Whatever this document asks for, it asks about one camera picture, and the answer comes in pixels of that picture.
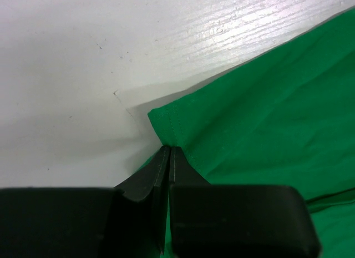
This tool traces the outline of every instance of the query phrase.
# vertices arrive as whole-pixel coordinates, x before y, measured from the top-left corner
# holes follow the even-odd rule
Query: green cloth
[[[148,115],[211,183],[294,186],[323,257],[353,256],[354,192],[311,199],[355,187],[354,9]]]

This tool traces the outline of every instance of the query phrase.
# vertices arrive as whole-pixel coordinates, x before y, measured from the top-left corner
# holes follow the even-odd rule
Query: green towel
[[[323,257],[353,256],[355,9],[148,115],[211,183],[294,186]]]

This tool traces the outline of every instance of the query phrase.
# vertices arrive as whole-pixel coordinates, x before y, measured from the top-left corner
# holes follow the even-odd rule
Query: white surface
[[[181,94],[155,99],[353,5],[0,0],[0,186],[120,183],[160,146],[147,112]]]

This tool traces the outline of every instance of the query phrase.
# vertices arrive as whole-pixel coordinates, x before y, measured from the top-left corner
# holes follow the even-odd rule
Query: black object
[[[112,189],[0,190],[0,257],[316,258],[299,193],[281,185],[211,185],[181,148],[162,147]]]

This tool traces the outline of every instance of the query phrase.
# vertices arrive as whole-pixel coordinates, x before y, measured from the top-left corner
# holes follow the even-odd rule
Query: white tabletop
[[[160,146],[151,108],[353,5],[0,0],[0,186],[120,183]]]

